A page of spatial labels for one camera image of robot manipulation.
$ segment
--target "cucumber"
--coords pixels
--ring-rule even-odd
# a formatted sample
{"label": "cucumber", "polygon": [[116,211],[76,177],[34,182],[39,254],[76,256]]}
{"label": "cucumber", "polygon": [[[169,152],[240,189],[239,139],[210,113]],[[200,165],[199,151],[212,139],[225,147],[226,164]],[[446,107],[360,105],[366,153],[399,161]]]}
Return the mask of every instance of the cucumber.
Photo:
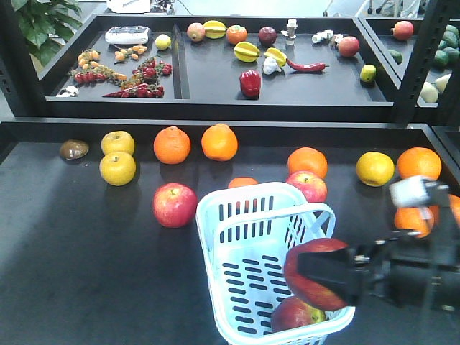
{"label": "cucumber", "polygon": [[456,63],[459,60],[460,52],[457,49],[447,47],[443,49],[443,52],[448,55],[448,63]]}
{"label": "cucumber", "polygon": [[442,50],[437,50],[434,55],[433,67],[443,70],[449,63],[449,56]]}
{"label": "cucumber", "polygon": [[443,40],[445,40],[447,42],[448,47],[457,48],[459,46],[459,39],[451,31],[444,32]]}
{"label": "cucumber", "polygon": [[392,58],[395,59],[398,65],[400,65],[403,62],[403,55],[400,52],[393,49],[389,49],[388,52],[392,56]]}
{"label": "cucumber", "polygon": [[446,31],[453,32],[455,36],[457,37],[457,39],[460,38],[460,31],[454,25],[447,24]]}
{"label": "cucumber", "polygon": [[442,50],[444,48],[447,48],[447,42],[445,40],[441,40],[439,42],[438,50]]}

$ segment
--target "black tray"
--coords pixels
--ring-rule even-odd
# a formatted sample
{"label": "black tray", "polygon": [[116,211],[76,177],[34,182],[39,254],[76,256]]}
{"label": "black tray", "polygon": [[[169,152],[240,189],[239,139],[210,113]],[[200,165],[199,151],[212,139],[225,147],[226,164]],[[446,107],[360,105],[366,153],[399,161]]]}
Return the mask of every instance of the black tray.
{"label": "black tray", "polygon": [[[205,267],[193,222],[164,229],[155,221],[155,189],[182,182],[199,198],[233,177],[284,180],[286,159],[299,146],[329,161],[326,203],[336,213],[334,236],[348,243],[382,238],[395,212],[388,185],[357,180],[355,163],[368,150],[394,160],[412,146],[443,160],[441,179],[458,193],[460,169],[426,125],[229,122],[240,148],[229,162],[206,159],[199,147],[207,121],[177,121],[193,148],[182,164],[159,164],[152,139],[166,121],[6,119],[0,123],[0,344],[225,344],[213,321]],[[102,181],[99,142],[115,129],[132,133],[137,176],[124,187]],[[81,160],[58,151],[71,137],[90,143]],[[434,311],[427,340],[455,344],[458,323]],[[350,326],[327,344],[415,343],[420,309],[365,298]]]}
{"label": "black tray", "polygon": [[[185,33],[188,25],[209,19],[221,20],[227,27],[233,24],[245,26],[249,32],[247,40],[257,45],[260,27],[272,26],[280,32],[287,24],[286,18],[267,17],[94,15],[40,76],[51,116],[88,117],[90,111],[91,117],[145,119],[387,121],[387,113],[397,91],[397,78],[358,19],[300,18],[293,47],[287,46],[285,38],[279,34],[275,47],[286,52],[291,60],[297,63],[324,61],[329,67],[320,74],[300,74],[286,66],[278,75],[264,75],[262,92],[256,101],[247,100],[242,95],[239,75],[248,69],[262,72],[265,57],[260,57],[255,63],[243,63],[235,58],[233,46],[225,37],[192,43]],[[116,48],[105,42],[104,34],[110,27],[134,24],[152,30],[147,54],[139,62],[115,65]],[[325,29],[356,36],[361,45],[359,54],[345,59],[327,42],[313,45],[312,35]],[[163,99],[102,98],[105,93],[119,90],[110,83],[79,86],[77,98],[55,97],[62,88],[75,83],[66,73],[77,68],[76,58],[82,50],[97,49],[104,65],[131,75],[131,71],[147,56],[157,54],[152,43],[159,33],[168,33],[173,40],[171,49],[159,52],[161,59],[172,63],[174,70],[172,76],[162,78],[162,83],[165,83]],[[372,87],[364,87],[359,82],[359,72],[365,63],[378,68],[377,82]],[[254,112],[255,106],[264,107],[264,111]]]}
{"label": "black tray", "polygon": [[[392,33],[390,31],[395,26],[395,24],[402,19],[363,17],[359,20],[361,20],[369,36],[372,38],[377,48],[382,52],[386,61],[396,72],[399,80],[401,81],[404,77],[405,70],[408,67],[409,58],[412,54],[415,41],[417,40],[417,33],[420,29],[422,19],[404,19],[411,22],[414,26],[414,35],[407,41],[396,40],[392,36]],[[450,24],[456,27],[460,27],[460,21],[458,19],[452,19]],[[400,65],[398,65],[392,58],[392,56],[389,54],[389,49],[401,52],[402,63]],[[449,74],[451,72],[452,69],[450,65],[448,65],[447,68],[444,70],[431,68],[426,77],[426,81],[432,83],[437,78],[440,78],[443,75]],[[433,110],[438,106],[438,104],[427,103],[421,97],[419,97],[418,106],[422,109],[418,112],[418,117],[415,118],[415,120],[427,122],[429,120],[430,115],[433,113]]]}

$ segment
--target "red chili pepper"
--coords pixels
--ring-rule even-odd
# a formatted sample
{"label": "red chili pepper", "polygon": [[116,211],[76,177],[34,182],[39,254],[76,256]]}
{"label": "red chili pepper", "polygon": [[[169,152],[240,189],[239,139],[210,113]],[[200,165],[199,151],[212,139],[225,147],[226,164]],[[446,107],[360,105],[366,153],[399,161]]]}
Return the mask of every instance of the red chili pepper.
{"label": "red chili pepper", "polygon": [[112,93],[107,93],[106,95],[103,95],[103,97],[122,97],[123,93],[125,92],[128,92],[130,90],[137,90],[139,87],[142,88],[146,88],[149,84],[146,84],[146,83],[143,83],[143,84],[139,84],[139,85],[136,85],[136,86],[133,86],[132,88],[125,88],[124,90],[120,90],[120,91],[116,91],[116,92],[112,92]]}
{"label": "red chili pepper", "polygon": [[298,63],[293,63],[289,59],[286,59],[286,62],[292,69],[298,72],[321,72],[324,68],[327,67],[325,63],[311,63],[309,65],[300,65]]}
{"label": "red chili pepper", "polygon": [[262,78],[256,70],[247,70],[239,76],[241,92],[249,98],[256,98],[260,94]]}

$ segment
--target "basket handle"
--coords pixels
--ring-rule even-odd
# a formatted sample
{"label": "basket handle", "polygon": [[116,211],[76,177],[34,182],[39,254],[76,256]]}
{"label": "basket handle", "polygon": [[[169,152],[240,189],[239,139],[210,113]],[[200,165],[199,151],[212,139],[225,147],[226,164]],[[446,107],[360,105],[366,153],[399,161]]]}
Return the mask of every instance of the basket handle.
{"label": "basket handle", "polygon": [[278,210],[239,214],[224,219],[220,224],[218,224],[215,234],[220,234],[225,229],[231,228],[233,226],[238,226],[243,223],[263,221],[267,218],[278,219],[286,216],[294,216],[296,214],[305,212],[322,212],[322,214],[316,218],[315,222],[322,224],[326,221],[326,219],[329,219],[325,235],[326,237],[332,237],[332,233],[334,232],[334,227],[336,225],[336,216],[334,211],[332,211],[332,208],[327,206],[325,203],[304,203],[297,206],[280,208]]}

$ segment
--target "light blue basket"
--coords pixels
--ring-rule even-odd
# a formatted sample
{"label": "light blue basket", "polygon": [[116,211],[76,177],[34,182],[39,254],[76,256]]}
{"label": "light blue basket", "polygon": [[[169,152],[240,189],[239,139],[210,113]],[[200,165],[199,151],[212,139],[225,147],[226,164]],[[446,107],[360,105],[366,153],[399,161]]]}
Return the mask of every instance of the light blue basket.
{"label": "light blue basket", "polygon": [[282,276],[289,248],[331,237],[334,212],[307,203],[287,183],[262,183],[206,195],[196,213],[216,326],[233,345],[321,345],[345,328],[354,307],[327,311],[327,320],[272,333],[270,317],[292,295]]}

